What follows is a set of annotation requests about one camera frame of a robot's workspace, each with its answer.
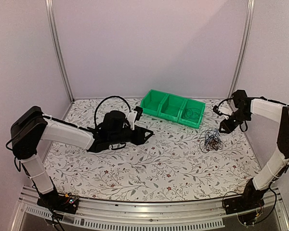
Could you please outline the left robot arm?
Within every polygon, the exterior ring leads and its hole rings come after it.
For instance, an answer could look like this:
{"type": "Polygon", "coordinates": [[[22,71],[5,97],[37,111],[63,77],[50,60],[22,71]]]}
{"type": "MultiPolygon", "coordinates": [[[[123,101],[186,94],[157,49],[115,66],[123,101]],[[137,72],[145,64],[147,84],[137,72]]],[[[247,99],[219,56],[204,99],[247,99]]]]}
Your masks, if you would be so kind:
{"type": "Polygon", "coordinates": [[[115,144],[124,147],[126,143],[145,144],[153,131],[135,124],[142,115],[142,108],[136,107],[127,115],[113,110],[104,115],[100,124],[93,128],[82,128],[44,114],[38,106],[31,107],[11,126],[11,139],[6,149],[12,151],[27,176],[34,183],[40,198],[52,209],[66,202],[60,196],[51,178],[37,155],[41,140],[56,141],[79,147],[90,153],[99,153],[115,144]]]}

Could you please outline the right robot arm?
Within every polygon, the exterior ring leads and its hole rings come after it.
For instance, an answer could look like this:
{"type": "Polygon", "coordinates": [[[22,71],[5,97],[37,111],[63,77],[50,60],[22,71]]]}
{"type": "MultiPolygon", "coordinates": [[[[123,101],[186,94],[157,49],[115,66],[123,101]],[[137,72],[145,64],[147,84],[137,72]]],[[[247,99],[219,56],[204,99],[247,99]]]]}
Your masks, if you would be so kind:
{"type": "Polygon", "coordinates": [[[261,125],[256,128],[252,125],[247,134],[262,167],[259,173],[247,181],[241,196],[223,200],[226,213],[233,214],[263,206],[265,193],[271,190],[272,184],[288,170],[289,104],[265,97],[249,97],[244,90],[233,92],[225,101],[231,101],[235,110],[229,111],[221,103],[214,106],[214,113],[224,116],[219,125],[220,133],[230,134],[237,128],[246,132],[248,122],[254,117],[270,126],[264,128],[261,125]]]}

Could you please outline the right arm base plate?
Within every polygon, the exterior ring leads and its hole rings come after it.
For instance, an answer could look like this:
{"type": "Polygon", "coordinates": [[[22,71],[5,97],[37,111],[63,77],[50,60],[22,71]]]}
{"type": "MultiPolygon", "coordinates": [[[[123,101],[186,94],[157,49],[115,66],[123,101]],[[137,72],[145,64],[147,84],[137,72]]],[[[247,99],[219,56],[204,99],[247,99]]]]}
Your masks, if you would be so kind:
{"type": "Polygon", "coordinates": [[[238,221],[244,226],[254,225],[263,213],[264,200],[244,202],[243,196],[222,199],[227,215],[237,214],[238,221]]]}

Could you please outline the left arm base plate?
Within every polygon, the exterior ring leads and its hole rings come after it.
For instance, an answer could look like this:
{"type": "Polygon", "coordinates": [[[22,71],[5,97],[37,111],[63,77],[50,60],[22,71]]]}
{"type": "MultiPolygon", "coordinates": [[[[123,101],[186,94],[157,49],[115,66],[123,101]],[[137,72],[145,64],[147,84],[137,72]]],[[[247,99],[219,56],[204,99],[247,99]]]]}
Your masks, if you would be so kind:
{"type": "Polygon", "coordinates": [[[47,194],[41,194],[37,201],[37,205],[51,211],[76,214],[79,205],[79,197],[77,195],[72,195],[71,193],[63,195],[52,191],[47,194]]]}

